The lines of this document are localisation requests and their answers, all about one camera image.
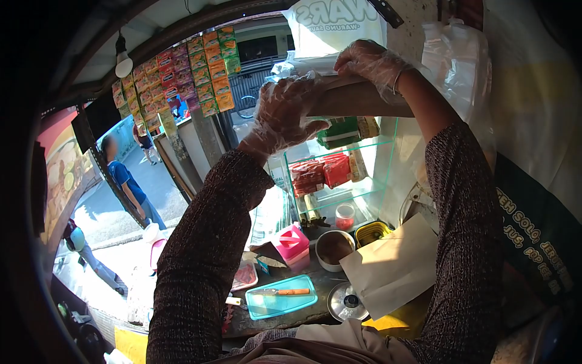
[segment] lid knob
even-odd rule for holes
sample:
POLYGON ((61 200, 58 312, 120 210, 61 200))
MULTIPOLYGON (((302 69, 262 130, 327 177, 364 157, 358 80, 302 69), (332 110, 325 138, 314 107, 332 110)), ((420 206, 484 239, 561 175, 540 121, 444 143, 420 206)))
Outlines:
POLYGON ((360 304, 360 299, 356 295, 347 295, 343 299, 343 304, 346 305, 347 308, 355 308, 358 307, 360 304))

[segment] bracelet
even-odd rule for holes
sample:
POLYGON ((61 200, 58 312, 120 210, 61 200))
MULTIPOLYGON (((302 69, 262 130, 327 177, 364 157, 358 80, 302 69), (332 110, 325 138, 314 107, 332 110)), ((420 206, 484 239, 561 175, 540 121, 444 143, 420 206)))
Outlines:
POLYGON ((392 85, 392 94, 393 95, 396 95, 396 81, 398 81, 398 77, 400 77, 402 70, 403 70, 403 68, 401 68, 400 71, 398 71, 398 74, 396 75, 396 78, 394 79, 394 84, 392 85))

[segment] brown patterned shirt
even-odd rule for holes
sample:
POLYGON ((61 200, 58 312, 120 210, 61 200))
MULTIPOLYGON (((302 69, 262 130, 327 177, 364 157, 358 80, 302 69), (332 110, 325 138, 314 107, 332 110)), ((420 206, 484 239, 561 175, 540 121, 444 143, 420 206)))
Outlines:
MULTIPOLYGON (((501 214, 493 176, 465 123, 427 145, 439 215, 436 283, 422 335, 402 340, 419 363, 485 363, 500 323, 501 214)), ((274 185, 232 150, 210 170, 158 261, 147 360, 201 363, 221 354, 220 312, 250 232, 249 211, 274 185)))

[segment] hand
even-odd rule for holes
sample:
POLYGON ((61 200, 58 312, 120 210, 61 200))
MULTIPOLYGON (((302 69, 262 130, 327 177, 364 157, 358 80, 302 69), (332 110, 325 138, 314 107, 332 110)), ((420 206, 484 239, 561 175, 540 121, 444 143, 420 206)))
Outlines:
POLYGON ((303 143, 327 129, 326 121, 308 122, 305 118, 323 90, 314 72, 264 84, 255 109, 255 127, 238 149, 264 164, 271 154, 303 143))
POLYGON ((141 216, 141 218, 146 218, 146 212, 139 205, 137 206, 137 213, 141 216))
POLYGON ((398 74, 413 67, 378 43, 360 39, 339 54, 333 69, 338 71, 339 76, 360 75, 367 78, 376 86, 382 99, 387 101, 386 93, 398 90, 395 84, 398 74))

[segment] blue shirt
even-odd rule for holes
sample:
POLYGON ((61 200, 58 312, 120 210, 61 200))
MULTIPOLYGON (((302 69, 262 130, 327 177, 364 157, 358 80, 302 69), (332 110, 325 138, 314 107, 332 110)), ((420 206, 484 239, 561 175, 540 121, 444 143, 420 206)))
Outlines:
POLYGON ((133 193, 138 204, 141 205, 146 200, 146 194, 141 190, 140 185, 138 185, 136 180, 133 179, 132 173, 123 163, 113 161, 107 166, 107 170, 113 177, 115 183, 117 183, 120 190, 123 190, 121 185, 127 182, 127 187, 129 187, 129 190, 133 193))

